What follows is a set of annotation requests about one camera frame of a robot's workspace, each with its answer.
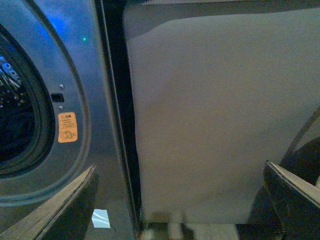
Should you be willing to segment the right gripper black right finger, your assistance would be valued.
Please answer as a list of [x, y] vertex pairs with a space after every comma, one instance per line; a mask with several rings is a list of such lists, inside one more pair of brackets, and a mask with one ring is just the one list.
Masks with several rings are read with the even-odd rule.
[[263, 180], [288, 240], [320, 238], [320, 189], [267, 161]]

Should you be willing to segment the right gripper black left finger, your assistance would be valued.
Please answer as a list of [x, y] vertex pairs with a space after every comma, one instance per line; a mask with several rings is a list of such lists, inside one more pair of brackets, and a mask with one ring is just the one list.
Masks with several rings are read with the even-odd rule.
[[0, 234], [2, 240], [83, 240], [99, 186], [91, 165], [61, 191]]

